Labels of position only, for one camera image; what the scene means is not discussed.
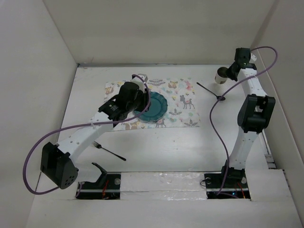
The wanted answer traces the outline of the teal ceramic plate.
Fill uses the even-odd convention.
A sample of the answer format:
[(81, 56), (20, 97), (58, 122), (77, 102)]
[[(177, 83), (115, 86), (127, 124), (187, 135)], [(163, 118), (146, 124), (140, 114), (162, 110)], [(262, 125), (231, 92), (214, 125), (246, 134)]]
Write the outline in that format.
[(165, 116), (168, 109), (168, 103), (163, 95), (157, 92), (150, 92), (150, 94), (151, 102), (149, 110), (140, 115), (138, 119), (143, 122), (154, 123)]

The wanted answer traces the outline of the black metal spoon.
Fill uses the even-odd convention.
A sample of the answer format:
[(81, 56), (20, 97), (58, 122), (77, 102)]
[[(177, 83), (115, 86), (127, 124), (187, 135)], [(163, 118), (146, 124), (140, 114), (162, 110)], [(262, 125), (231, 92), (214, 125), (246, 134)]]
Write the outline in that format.
[(203, 86), (199, 82), (197, 82), (196, 84), (199, 85), (200, 87), (204, 88), (206, 91), (210, 92), (211, 94), (213, 94), (217, 98), (217, 100), (219, 100), (219, 101), (225, 101), (226, 100), (225, 97), (216, 95), (214, 92), (212, 92), (211, 90), (207, 89), (205, 86)]

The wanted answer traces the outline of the floral animal print napkin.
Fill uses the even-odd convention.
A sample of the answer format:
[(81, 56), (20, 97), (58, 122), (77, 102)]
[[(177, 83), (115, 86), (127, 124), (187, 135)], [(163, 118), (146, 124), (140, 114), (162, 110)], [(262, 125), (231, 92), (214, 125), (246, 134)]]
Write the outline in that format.
[(194, 84), (191, 78), (149, 79), (148, 88), (164, 96), (168, 103), (166, 114), (157, 122), (140, 119), (118, 124), (113, 130), (137, 130), (166, 127), (199, 127), (200, 116), (197, 109)]

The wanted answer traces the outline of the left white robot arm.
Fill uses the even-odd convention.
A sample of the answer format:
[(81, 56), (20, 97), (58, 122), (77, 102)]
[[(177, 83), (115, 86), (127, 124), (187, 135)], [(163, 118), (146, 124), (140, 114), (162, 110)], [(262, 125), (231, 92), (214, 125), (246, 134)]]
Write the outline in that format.
[(147, 84), (134, 75), (131, 81), (120, 87), (117, 95), (99, 107), (87, 126), (78, 128), (55, 145), (49, 142), (43, 147), (41, 171), (62, 190), (75, 181), (90, 182), (95, 188), (103, 187), (106, 171), (95, 162), (90, 165), (77, 163), (79, 156), (102, 134), (126, 120), (130, 112), (146, 110), (148, 103)]

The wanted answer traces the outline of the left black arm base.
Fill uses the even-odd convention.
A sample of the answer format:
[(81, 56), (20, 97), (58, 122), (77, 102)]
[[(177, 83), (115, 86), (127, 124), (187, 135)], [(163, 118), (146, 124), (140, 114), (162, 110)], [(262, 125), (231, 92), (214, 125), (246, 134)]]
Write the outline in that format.
[(122, 174), (120, 172), (107, 172), (95, 162), (92, 165), (100, 170), (99, 178), (96, 182), (79, 183), (75, 198), (78, 200), (119, 200)]

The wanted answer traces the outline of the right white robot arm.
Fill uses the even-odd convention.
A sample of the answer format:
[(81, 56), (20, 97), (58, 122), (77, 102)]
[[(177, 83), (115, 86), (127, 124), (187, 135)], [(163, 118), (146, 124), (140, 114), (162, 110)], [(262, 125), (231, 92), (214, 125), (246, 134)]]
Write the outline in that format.
[(239, 131), (235, 146), (229, 156), (228, 171), (220, 174), (219, 181), (231, 187), (245, 176), (246, 160), (258, 135), (268, 127), (276, 100), (268, 96), (257, 78), (255, 56), (249, 48), (237, 48), (234, 63), (227, 77), (242, 85), (246, 95), (237, 115)]

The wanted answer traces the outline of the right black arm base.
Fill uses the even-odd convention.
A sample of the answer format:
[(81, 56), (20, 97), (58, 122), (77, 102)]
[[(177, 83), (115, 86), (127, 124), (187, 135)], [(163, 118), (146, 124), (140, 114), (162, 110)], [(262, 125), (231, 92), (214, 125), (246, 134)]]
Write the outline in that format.
[(226, 166), (221, 171), (204, 173), (200, 185), (206, 189), (207, 199), (251, 199), (245, 169)]

